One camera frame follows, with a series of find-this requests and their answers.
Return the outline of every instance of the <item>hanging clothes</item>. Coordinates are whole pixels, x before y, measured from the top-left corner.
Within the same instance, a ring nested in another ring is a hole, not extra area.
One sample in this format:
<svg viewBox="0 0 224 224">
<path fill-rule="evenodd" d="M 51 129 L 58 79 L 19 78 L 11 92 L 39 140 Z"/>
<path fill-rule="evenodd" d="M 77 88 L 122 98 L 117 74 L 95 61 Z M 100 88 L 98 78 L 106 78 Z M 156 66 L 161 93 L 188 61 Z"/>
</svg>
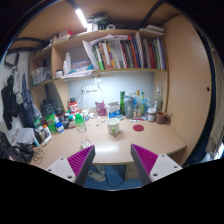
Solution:
<svg viewBox="0 0 224 224">
<path fill-rule="evenodd" d="M 34 128 L 34 121 L 36 118 L 42 118 L 40 111 L 34 105 L 31 94 L 26 87 L 26 75 L 22 76 L 22 98 L 23 98 L 23 113 L 26 119 L 27 125 L 30 128 Z"/>
<path fill-rule="evenodd" d="M 3 119 L 5 121 L 6 127 L 8 130 L 12 129 L 12 114 L 10 107 L 10 91 L 8 86 L 5 86 L 1 90 L 2 102 L 3 102 Z"/>
<path fill-rule="evenodd" d="M 16 95 L 16 103 L 18 105 L 23 103 L 22 97 L 22 75 L 19 70 L 14 72 L 13 93 Z"/>
</svg>

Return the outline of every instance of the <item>floor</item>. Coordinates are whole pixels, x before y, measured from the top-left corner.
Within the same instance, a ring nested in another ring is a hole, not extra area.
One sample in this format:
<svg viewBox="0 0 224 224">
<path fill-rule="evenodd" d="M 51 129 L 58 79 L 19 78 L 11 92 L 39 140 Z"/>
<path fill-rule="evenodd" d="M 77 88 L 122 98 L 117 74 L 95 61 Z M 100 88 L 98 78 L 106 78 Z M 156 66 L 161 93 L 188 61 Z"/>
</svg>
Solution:
<svg viewBox="0 0 224 224">
<path fill-rule="evenodd" d="M 97 182 L 87 176 L 84 188 L 98 190 L 126 190 L 142 187 L 142 182 L 139 178 L 124 181 L 126 165 L 118 166 L 103 166 L 105 170 L 106 180 Z M 91 171 L 97 172 L 94 166 L 90 167 Z"/>
</svg>

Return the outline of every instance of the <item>fluorescent light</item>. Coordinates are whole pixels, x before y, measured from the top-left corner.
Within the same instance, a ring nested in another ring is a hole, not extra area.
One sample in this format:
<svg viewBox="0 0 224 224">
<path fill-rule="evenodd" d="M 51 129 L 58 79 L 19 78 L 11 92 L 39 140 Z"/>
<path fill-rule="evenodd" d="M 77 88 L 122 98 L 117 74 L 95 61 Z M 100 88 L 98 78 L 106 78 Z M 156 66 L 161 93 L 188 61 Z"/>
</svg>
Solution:
<svg viewBox="0 0 224 224">
<path fill-rule="evenodd" d="M 82 25 L 87 28 L 87 22 L 86 22 L 86 18 L 85 16 L 83 15 L 83 12 L 81 9 L 76 9 L 75 10 L 77 16 L 79 17 L 80 21 L 82 22 Z"/>
</svg>

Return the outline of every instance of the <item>mug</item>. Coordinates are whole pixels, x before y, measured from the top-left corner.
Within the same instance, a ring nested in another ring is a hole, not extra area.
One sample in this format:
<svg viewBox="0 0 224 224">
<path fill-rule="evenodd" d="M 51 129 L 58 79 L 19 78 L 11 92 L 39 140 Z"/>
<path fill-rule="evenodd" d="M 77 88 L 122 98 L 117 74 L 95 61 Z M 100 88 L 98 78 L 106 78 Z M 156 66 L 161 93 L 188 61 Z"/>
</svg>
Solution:
<svg viewBox="0 0 224 224">
<path fill-rule="evenodd" d="M 156 112 L 157 124 L 170 124 L 170 116 L 163 111 Z"/>
<path fill-rule="evenodd" d="M 109 118 L 106 120 L 108 132 L 111 135 L 116 135 L 119 132 L 120 120 L 117 118 Z"/>
</svg>

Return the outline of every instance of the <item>wooden desk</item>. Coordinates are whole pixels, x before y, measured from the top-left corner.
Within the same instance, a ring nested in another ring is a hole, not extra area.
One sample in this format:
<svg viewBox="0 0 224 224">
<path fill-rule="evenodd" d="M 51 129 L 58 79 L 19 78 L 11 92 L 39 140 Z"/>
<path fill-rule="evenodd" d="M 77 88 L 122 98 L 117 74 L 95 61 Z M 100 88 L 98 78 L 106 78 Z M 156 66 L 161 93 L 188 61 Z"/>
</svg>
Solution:
<svg viewBox="0 0 224 224">
<path fill-rule="evenodd" d="M 185 142 L 170 125 L 159 125 L 156 122 L 140 121 L 130 122 L 127 119 L 120 121 L 120 133 L 110 135 L 107 124 L 98 127 L 99 120 L 86 122 L 87 135 L 92 145 L 95 145 L 96 156 L 93 164 L 115 165 L 133 163 L 131 156 L 131 143 L 144 147 L 155 154 L 170 155 L 186 147 Z M 141 124 L 144 130 L 136 132 L 133 126 Z M 81 150 L 80 136 L 76 129 L 66 129 L 64 132 L 53 134 L 51 142 L 41 147 L 44 151 L 42 163 L 31 165 L 42 169 L 49 167 L 59 157 L 69 157 Z"/>
</svg>

